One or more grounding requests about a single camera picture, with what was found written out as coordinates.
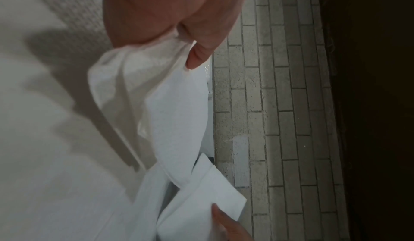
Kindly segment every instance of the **tile floor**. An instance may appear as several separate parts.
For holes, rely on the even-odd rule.
[[[319,0],[246,0],[213,57],[216,163],[255,241],[348,240]]]

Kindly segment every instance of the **brick pavement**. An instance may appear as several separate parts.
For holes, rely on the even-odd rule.
[[[348,240],[319,0],[246,0],[213,57],[217,167],[255,241]]]

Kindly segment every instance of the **hand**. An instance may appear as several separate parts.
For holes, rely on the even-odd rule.
[[[232,29],[244,0],[103,0],[103,21],[114,47],[144,44],[178,25],[196,40],[187,59],[205,62]]]
[[[217,204],[214,203],[211,206],[211,213],[213,215],[213,221],[221,224],[226,229],[229,241],[254,241],[246,229],[221,211]]]

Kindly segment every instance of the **dark wall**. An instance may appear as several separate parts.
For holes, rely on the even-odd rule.
[[[320,0],[353,240],[412,240],[414,0]]]

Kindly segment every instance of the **white cloth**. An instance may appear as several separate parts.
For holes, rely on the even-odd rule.
[[[185,68],[191,44],[177,35],[104,54],[88,80],[109,123],[149,169],[137,200],[151,205],[140,206],[145,209],[135,232],[143,241],[153,241],[156,225],[162,241],[215,241],[212,203],[238,219],[246,199],[205,155],[194,167],[207,125],[207,80],[204,69]],[[158,218],[166,178],[180,191]]]

